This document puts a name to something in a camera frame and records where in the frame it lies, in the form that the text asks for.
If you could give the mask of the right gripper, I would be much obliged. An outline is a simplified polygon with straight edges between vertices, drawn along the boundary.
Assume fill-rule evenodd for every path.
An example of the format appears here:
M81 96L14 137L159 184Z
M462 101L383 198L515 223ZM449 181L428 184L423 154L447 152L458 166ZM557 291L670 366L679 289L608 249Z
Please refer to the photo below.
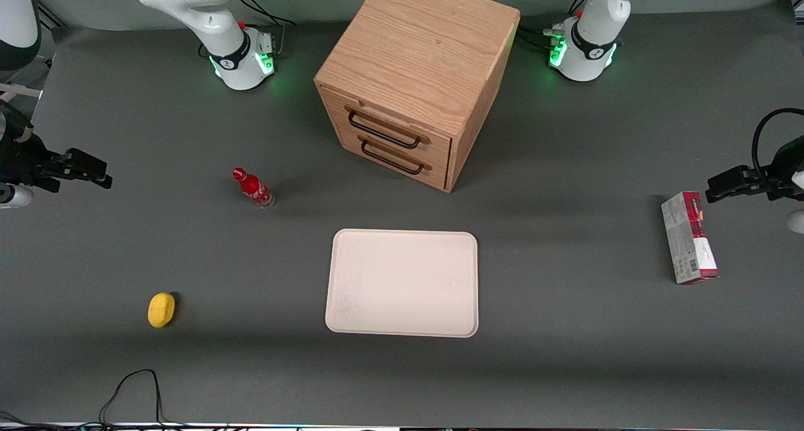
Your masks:
M50 193L60 191L61 182L54 176L54 151L46 151L42 139L33 133L33 125L23 113L9 104L2 105L1 176L6 183L18 184L28 175L29 187ZM78 148L70 148L60 157L63 179L92 182L111 188L113 179L108 165Z

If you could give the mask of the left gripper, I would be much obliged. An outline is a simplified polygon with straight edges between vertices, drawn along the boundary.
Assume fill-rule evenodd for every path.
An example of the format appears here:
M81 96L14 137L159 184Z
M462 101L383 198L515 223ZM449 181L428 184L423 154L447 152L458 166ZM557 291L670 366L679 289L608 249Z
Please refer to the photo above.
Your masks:
M790 141L776 151L770 165L749 168L738 165L707 179L705 196L716 203L746 194L764 194L769 201L786 197L803 200L802 190L803 136Z

